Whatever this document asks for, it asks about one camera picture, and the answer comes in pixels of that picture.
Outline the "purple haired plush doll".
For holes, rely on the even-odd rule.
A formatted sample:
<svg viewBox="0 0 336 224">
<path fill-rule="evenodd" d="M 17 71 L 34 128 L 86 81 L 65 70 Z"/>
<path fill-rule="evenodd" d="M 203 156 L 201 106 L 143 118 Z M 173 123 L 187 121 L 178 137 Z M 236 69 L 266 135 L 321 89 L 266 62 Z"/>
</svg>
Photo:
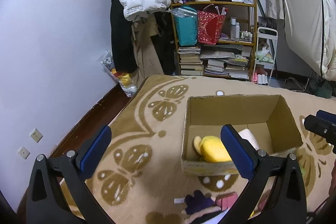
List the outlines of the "purple haired plush doll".
<svg viewBox="0 0 336 224">
<path fill-rule="evenodd" d="M 205 196 L 200 190 L 192 195 L 175 198 L 175 204 L 185 204 L 182 214 L 184 223 L 219 223 L 238 199 L 238 194 L 228 193 L 222 197 Z"/>
</svg>

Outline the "red gift bag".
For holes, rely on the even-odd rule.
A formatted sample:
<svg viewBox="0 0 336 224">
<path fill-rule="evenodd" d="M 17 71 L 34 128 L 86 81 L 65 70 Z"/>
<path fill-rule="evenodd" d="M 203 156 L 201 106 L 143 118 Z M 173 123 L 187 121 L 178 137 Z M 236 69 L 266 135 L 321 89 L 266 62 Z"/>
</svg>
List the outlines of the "red gift bag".
<svg viewBox="0 0 336 224">
<path fill-rule="evenodd" d="M 210 4 L 198 11 L 198 42 L 206 45 L 215 45 L 221 36 L 227 8 Z"/>
</svg>

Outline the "wooden bookshelf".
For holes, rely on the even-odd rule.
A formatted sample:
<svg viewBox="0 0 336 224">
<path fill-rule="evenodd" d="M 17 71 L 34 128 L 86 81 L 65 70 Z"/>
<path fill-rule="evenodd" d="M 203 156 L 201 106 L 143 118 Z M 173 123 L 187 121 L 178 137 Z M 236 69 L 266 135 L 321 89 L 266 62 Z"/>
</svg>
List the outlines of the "wooden bookshelf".
<svg viewBox="0 0 336 224">
<path fill-rule="evenodd" d="M 174 0 L 170 12 L 180 75 L 250 80 L 256 0 Z"/>
</svg>

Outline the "black hanging coat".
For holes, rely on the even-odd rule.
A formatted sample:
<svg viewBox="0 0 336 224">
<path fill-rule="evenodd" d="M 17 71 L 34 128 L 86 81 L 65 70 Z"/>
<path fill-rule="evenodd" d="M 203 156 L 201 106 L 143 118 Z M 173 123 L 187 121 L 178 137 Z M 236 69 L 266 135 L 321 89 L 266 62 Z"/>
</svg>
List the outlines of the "black hanging coat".
<svg viewBox="0 0 336 224">
<path fill-rule="evenodd" d="M 133 73 L 138 66 L 131 41 L 131 22 L 125 19 L 119 0 L 111 0 L 110 25 L 114 66 L 118 72 Z"/>
</svg>

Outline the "wall outlet lower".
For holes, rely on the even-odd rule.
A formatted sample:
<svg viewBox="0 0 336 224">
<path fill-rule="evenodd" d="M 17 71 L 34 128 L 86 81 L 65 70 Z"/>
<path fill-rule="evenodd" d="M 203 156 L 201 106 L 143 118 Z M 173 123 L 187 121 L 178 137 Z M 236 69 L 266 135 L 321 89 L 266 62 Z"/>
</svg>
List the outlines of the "wall outlet lower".
<svg viewBox="0 0 336 224">
<path fill-rule="evenodd" d="M 18 150 L 18 154 L 23 158 L 23 159 L 27 159 L 30 155 L 30 151 L 25 148 L 25 147 L 21 147 L 19 150 Z"/>
</svg>

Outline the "yellow plush toy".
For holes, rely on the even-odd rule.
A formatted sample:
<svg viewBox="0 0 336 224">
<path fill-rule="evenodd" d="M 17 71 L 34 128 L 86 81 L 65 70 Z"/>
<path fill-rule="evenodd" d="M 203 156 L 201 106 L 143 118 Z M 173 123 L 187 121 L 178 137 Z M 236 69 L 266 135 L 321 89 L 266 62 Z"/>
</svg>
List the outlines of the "yellow plush toy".
<svg viewBox="0 0 336 224">
<path fill-rule="evenodd" d="M 193 146 L 195 151 L 206 162 L 229 162 L 232 161 L 224 144 L 217 136 L 208 135 L 203 138 L 194 137 Z"/>
</svg>

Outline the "plastic bag on floor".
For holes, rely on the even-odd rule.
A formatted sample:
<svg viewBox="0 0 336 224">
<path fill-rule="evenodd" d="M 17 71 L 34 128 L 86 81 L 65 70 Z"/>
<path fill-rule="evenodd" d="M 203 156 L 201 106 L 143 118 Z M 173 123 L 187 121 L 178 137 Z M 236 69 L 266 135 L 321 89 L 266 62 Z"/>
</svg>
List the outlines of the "plastic bag on floor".
<svg viewBox="0 0 336 224">
<path fill-rule="evenodd" d="M 137 92 L 137 87 L 135 86 L 133 80 L 131 79 L 129 73 L 119 72 L 116 70 L 113 55 L 111 50 L 106 50 L 105 54 L 102 56 L 100 63 L 104 69 L 112 76 L 112 78 L 117 81 L 129 98 L 135 95 Z"/>
</svg>

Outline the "teal bag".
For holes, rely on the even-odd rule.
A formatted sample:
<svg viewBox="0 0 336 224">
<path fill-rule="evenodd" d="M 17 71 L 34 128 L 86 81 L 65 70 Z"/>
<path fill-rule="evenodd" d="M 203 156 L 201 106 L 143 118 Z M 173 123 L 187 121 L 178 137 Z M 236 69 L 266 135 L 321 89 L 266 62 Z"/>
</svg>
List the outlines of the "teal bag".
<svg viewBox="0 0 336 224">
<path fill-rule="evenodd" d="M 171 10 L 174 16 L 178 42 L 182 47 L 194 46 L 198 35 L 198 12 L 189 6 Z"/>
</svg>

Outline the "white rolling cart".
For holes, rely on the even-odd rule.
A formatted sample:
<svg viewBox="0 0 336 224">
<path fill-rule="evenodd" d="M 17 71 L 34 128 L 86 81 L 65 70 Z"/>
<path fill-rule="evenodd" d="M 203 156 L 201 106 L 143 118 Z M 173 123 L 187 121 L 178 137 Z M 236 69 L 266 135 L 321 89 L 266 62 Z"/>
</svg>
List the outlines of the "white rolling cart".
<svg viewBox="0 0 336 224">
<path fill-rule="evenodd" d="M 252 82 L 258 85 L 269 85 L 276 67 L 278 32 L 273 28 L 259 27 L 256 35 Z"/>
</svg>

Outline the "wall outlet upper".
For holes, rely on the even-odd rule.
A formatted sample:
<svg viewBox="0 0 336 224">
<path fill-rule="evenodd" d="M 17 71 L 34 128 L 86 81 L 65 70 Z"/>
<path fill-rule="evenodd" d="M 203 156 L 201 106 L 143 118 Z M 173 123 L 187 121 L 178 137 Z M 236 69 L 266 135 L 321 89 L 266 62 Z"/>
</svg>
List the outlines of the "wall outlet upper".
<svg viewBox="0 0 336 224">
<path fill-rule="evenodd" d="M 34 129 L 32 133 L 30 133 L 30 137 L 35 141 L 36 143 L 39 143 L 43 137 L 42 133 L 38 129 Z"/>
</svg>

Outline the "stack of books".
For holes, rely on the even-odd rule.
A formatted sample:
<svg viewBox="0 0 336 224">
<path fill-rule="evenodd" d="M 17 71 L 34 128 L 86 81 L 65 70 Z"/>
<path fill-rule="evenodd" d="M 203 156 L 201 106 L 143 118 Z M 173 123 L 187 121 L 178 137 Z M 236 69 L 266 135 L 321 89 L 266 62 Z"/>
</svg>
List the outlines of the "stack of books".
<svg viewBox="0 0 336 224">
<path fill-rule="evenodd" d="M 177 50 L 180 74 L 184 76 L 202 76 L 203 61 L 199 46 L 179 47 Z"/>
</svg>

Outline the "wall outlet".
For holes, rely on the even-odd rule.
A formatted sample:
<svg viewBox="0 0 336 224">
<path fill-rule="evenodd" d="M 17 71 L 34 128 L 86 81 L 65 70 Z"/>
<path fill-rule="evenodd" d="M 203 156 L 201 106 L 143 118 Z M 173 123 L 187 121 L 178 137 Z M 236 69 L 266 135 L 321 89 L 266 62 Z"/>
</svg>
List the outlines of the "wall outlet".
<svg viewBox="0 0 336 224">
<path fill-rule="evenodd" d="M 35 141 L 36 143 L 39 143 L 43 137 L 42 133 L 38 129 L 34 129 L 32 133 L 30 133 L 30 137 Z"/>
<path fill-rule="evenodd" d="M 27 159 L 30 155 L 30 151 L 25 148 L 25 147 L 21 147 L 19 150 L 18 150 L 18 154 L 23 158 L 23 159 Z"/>
</svg>

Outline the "beige patterned carpet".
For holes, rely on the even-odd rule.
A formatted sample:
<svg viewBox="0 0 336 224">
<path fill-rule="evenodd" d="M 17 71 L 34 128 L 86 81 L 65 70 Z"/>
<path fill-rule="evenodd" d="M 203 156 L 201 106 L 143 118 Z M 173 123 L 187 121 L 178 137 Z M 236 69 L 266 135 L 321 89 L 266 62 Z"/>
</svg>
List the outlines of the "beige patterned carpet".
<svg viewBox="0 0 336 224">
<path fill-rule="evenodd" d="M 220 143 L 231 124 L 269 155 L 296 155 L 314 211 L 327 198 L 335 161 L 333 147 L 304 128 L 318 110 L 334 113 L 335 99 L 242 81 L 151 76 L 110 124 L 112 141 L 86 185 L 117 223 L 190 223 L 185 204 L 174 199 L 198 192 L 219 211 L 247 183 Z"/>
</svg>

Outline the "cream duvet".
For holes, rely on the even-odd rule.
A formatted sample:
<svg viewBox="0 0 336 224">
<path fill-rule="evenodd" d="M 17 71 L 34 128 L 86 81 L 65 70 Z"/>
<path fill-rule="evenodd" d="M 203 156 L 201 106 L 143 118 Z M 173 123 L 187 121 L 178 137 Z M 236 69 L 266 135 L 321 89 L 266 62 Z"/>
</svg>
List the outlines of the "cream duvet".
<svg viewBox="0 0 336 224">
<path fill-rule="evenodd" d="M 283 0 L 288 47 L 323 79 L 335 81 L 335 0 Z"/>
</svg>

